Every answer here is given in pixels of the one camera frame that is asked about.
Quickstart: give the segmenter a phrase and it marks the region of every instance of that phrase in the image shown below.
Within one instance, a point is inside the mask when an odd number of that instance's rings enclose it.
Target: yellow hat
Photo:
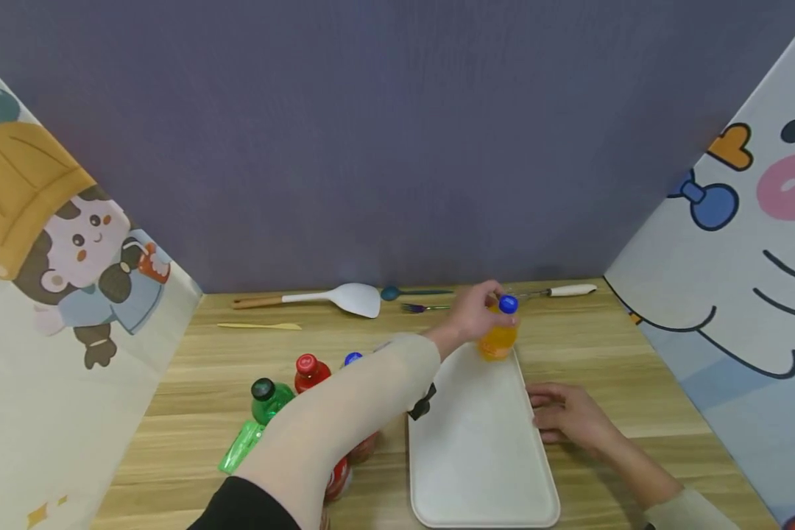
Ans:
[[[94,185],[41,125],[0,123],[0,278],[17,278],[47,219]]]

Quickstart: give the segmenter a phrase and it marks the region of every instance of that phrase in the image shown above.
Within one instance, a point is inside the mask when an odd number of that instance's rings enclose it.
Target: beige arm sleeve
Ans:
[[[426,395],[441,364],[435,344],[402,335],[294,398],[235,475],[262,487],[303,530],[318,529],[336,463]]]
[[[738,526],[695,490],[683,490],[671,501],[645,512],[657,530],[738,530]]]

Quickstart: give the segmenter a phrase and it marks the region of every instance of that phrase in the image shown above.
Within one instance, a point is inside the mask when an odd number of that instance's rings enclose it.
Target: hand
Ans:
[[[513,328],[518,325],[518,317],[514,314],[489,311],[489,307],[498,303],[493,295],[504,295],[504,288],[494,280],[460,289],[443,325],[455,329],[463,342],[480,339],[492,328]]]
[[[470,288],[460,289],[451,305],[448,318],[430,328],[422,335],[434,342],[442,361],[465,342],[480,339],[492,328],[513,328],[518,325],[514,314],[493,313],[489,306],[495,305],[493,294],[501,296],[504,289],[494,280],[484,281]]]
[[[594,457],[627,442],[592,396],[580,386],[556,383],[527,385],[533,423],[546,443],[575,442]]]

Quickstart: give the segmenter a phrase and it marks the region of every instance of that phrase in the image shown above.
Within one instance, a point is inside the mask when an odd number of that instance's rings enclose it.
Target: plastic tray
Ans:
[[[415,517],[433,529],[554,525],[559,496],[515,350],[489,363],[466,344],[435,383],[430,412],[409,419]]]

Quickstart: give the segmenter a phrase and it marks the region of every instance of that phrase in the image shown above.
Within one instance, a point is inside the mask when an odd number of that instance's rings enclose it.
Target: sleeve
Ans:
[[[318,529],[332,468],[388,420],[411,411],[439,364],[429,339],[398,337],[288,403],[236,475],[276,498],[302,529]]]
[[[695,490],[683,490],[671,501],[645,512],[654,530],[738,530],[738,526]]]
[[[261,487],[231,476],[212,496],[201,517],[189,530],[300,530],[300,526]]]

